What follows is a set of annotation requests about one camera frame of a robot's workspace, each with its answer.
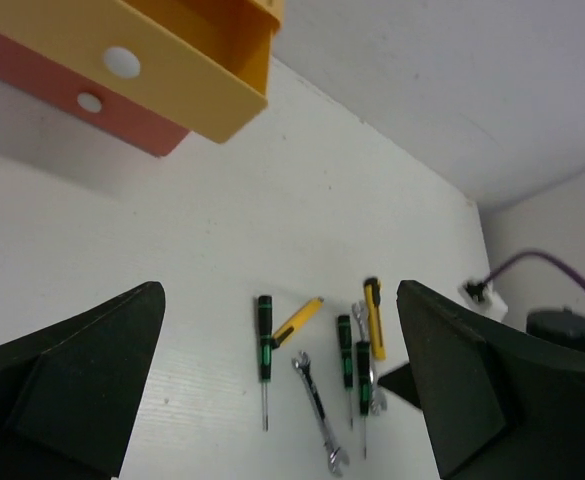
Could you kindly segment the red drawer box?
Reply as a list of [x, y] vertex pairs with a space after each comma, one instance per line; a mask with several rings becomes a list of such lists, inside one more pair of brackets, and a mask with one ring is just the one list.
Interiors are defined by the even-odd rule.
[[154, 157], [189, 130], [0, 34], [0, 81]]

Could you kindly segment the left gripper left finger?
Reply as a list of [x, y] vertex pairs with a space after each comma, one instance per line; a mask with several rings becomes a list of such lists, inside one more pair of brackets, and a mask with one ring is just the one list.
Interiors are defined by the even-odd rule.
[[150, 281], [0, 345], [0, 479], [119, 477], [164, 314]]

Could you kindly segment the green black screwdriver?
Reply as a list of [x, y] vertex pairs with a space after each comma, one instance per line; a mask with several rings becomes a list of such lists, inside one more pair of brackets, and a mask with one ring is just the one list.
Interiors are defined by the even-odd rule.
[[353, 429], [354, 414], [353, 414], [353, 389], [354, 389], [354, 375], [353, 375], [353, 360], [352, 360], [352, 332], [349, 315], [339, 315], [336, 319], [337, 336], [339, 343], [339, 351], [341, 358], [342, 374], [344, 389], [347, 394], [347, 406], [349, 427]]
[[272, 297], [261, 295], [257, 299], [258, 363], [262, 393], [263, 430], [269, 430], [268, 385], [272, 364]]
[[370, 342], [360, 340], [356, 343], [356, 363], [358, 375], [358, 405], [362, 421], [362, 452], [363, 458], [367, 458], [367, 419], [371, 403], [370, 382]]

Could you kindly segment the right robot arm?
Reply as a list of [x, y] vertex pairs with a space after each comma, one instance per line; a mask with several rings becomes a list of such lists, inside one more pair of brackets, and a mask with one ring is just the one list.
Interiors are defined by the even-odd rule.
[[[531, 310], [525, 331], [533, 337], [585, 353], [585, 316], [570, 308]], [[378, 384], [416, 409], [422, 409], [409, 362], [383, 374]]]

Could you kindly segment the slim yellow utility knife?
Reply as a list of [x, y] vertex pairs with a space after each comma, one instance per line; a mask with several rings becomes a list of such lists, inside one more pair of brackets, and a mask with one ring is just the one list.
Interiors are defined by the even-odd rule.
[[271, 346], [280, 348], [297, 333], [323, 306], [323, 297], [314, 297], [288, 318], [272, 335]]

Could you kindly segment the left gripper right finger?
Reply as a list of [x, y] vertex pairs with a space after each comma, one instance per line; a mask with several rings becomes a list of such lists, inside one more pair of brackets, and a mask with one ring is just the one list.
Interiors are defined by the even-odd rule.
[[397, 309], [443, 479], [585, 479], [585, 353], [414, 280]]

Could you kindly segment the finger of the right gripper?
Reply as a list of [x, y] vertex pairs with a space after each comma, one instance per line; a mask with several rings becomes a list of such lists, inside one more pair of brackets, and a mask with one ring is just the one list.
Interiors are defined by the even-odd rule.
[[404, 363], [400, 367], [384, 373], [379, 377], [378, 384], [408, 402], [414, 408], [422, 409], [410, 363]]

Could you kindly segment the large yellow utility knife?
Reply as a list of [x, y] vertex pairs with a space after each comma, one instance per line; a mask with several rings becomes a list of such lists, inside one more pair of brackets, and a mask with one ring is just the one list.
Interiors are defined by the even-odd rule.
[[384, 361], [387, 355], [380, 312], [381, 284], [377, 277], [369, 277], [364, 281], [363, 288], [372, 354], [375, 360]]

